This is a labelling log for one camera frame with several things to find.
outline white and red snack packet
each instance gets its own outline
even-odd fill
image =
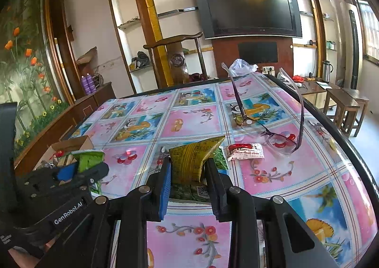
[[[230,160],[244,160],[254,158],[264,158],[262,145],[259,143],[253,144],[232,144],[228,147]]]

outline metal screw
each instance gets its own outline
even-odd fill
[[[234,194],[238,194],[238,193],[241,192],[241,188],[240,188],[240,187],[237,187],[237,186],[231,186],[231,187],[229,188],[229,191],[232,192],[232,193],[234,193]]]
[[[98,196],[98,197],[95,199],[95,203],[98,204],[98,205],[102,205],[102,204],[104,204],[106,201],[107,201],[107,198],[106,198],[105,196]]]
[[[281,203],[284,202],[284,199],[283,199],[281,196],[279,196],[279,195],[274,196],[274,197],[272,198],[272,200],[273,200],[274,203],[276,203],[276,204],[281,204]]]
[[[143,186],[140,186],[138,188],[138,191],[141,192],[141,193],[147,193],[150,191],[150,187],[149,186],[146,186],[146,185],[143,185]]]

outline clear plastic bag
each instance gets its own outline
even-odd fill
[[[250,65],[248,62],[240,58],[236,59],[229,67],[232,76],[244,76],[251,72],[256,72],[257,69],[257,65]]]

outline eyeglasses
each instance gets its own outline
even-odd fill
[[[247,116],[229,68],[224,63],[221,63],[221,67],[228,72],[228,75],[232,81],[234,95],[236,97],[239,112],[241,113],[241,118],[235,120],[236,124],[241,126],[242,129],[250,136],[256,137],[258,135],[265,137],[264,143],[270,145],[274,149],[278,150],[280,153],[289,155],[294,151],[298,150],[303,138],[304,102],[298,87],[293,82],[291,77],[283,70],[283,68],[279,69],[279,75],[283,77],[287,82],[289,82],[289,84],[294,88],[295,92],[299,95],[299,100],[301,104],[300,129],[298,139],[296,142],[294,141],[296,138],[294,134],[286,132],[283,132],[282,134],[276,134],[275,132],[271,132],[270,130],[268,130],[266,126],[260,123],[258,121],[259,117]]]

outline tv frame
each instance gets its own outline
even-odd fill
[[[302,38],[301,20],[299,5],[297,0],[289,0],[289,10],[291,12],[293,30],[279,29],[279,28],[256,28],[256,32],[252,31],[249,34],[231,33],[216,35],[213,29],[213,21],[207,0],[196,0],[200,12],[200,22],[204,31],[206,40],[228,37],[241,37],[241,36],[283,36],[283,37],[298,37]]]

